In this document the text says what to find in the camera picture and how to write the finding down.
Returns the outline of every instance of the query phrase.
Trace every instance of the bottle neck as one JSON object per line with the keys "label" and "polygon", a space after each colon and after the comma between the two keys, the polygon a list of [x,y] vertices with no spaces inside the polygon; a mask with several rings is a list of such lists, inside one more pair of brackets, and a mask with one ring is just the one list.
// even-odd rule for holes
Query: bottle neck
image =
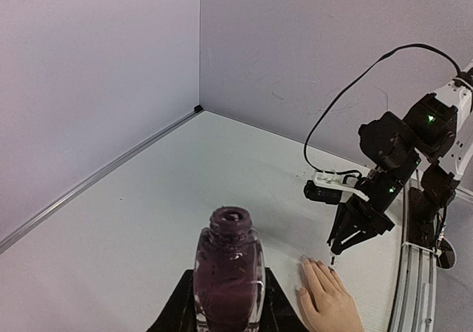
{"label": "bottle neck", "polygon": [[216,243],[246,243],[252,227],[250,213],[239,207],[222,207],[214,211],[210,218],[211,235]]}

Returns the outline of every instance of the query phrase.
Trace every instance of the finger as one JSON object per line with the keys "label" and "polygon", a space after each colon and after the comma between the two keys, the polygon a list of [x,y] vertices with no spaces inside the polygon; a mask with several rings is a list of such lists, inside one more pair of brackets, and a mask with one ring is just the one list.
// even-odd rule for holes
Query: finger
{"label": "finger", "polygon": [[341,279],[340,279],[340,277],[338,276],[337,272],[332,269],[332,270],[330,271],[330,273],[332,274],[333,278],[337,281],[338,286],[340,287],[340,289],[341,289],[344,293],[347,293],[347,294],[348,294],[348,291],[347,291],[347,289],[345,288],[345,285],[343,285],[343,282],[341,282]]}
{"label": "finger", "polygon": [[296,295],[297,295],[297,305],[299,306],[299,311],[301,311],[301,320],[304,323],[306,329],[308,329],[310,332],[317,332],[316,330],[313,329],[312,325],[310,324],[309,319],[307,318],[304,308],[302,307],[302,299],[301,299],[301,289],[297,290],[296,289]]}
{"label": "finger", "polygon": [[322,271],[322,273],[325,274],[325,276],[329,279],[329,281],[332,283],[333,287],[338,290],[338,291],[341,291],[341,288],[340,288],[340,285],[338,284],[338,282],[336,281],[336,279],[333,277],[333,275],[330,273],[330,269],[321,261],[319,260],[317,262],[317,265],[319,266],[320,270]]}
{"label": "finger", "polygon": [[301,288],[299,290],[299,301],[305,318],[309,322],[308,325],[313,328],[313,326],[317,325],[319,313],[316,311],[316,308],[313,307],[312,299],[310,298],[310,294],[306,288]]}
{"label": "finger", "polygon": [[316,262],[312,262],[313,271],[316,273],[317,278],[319,278],[320,285],[323,287],[324,291],[327,294],[333,294],[336,290],[332,282],[325,276],[324,272],[320,269],[319,265]]}
{"label": "finger", "polygon": [[310,290],[312,291],[313,297],[317,301],[317,299],[323,297],[324,289],[319,281],[319,278],[316,275],[316,272],[313,270],[312,263],[309,260],[304,260],[303,266]]}

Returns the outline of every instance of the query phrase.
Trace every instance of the gray wall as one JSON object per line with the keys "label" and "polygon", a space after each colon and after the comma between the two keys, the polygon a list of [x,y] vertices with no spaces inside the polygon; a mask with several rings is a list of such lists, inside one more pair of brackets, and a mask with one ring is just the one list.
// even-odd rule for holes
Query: gray wall
{"label": "gray wall", "polygon": [[[201,8],[201,104],[297,140],[394,47],[432,44],[461,67],[473,58],[471,0],[201,0]],[[360,124],[387,109],[404,116],[454,74],[440,56],[402,51],[335,105],[311,143],[368,164]]]}
{"label": "gray wall", "polygon": [[0,0],[0,240],[198,104],[200,0]]}

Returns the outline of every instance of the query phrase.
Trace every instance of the bottle opening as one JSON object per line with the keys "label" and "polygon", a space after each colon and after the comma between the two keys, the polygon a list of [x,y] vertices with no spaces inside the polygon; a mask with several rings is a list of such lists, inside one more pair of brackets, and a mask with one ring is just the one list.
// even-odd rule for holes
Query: bottle opening
{"label": "bottle opening", "polygon": [[222,220],[225,221],[240,221],[243,219],[243,215],[241,212],[237,211],[227,211],[223,214]]}

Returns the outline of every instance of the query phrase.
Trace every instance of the glass bottle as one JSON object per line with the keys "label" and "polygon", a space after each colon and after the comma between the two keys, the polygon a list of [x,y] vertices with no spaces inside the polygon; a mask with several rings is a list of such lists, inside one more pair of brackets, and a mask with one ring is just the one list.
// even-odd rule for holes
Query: glass bottle
{"label": "glass bottle", "polygon": [[257,332],[265,297],[265,264],[250,213],[222,207],[197,246],[194,298],[198,332]]}

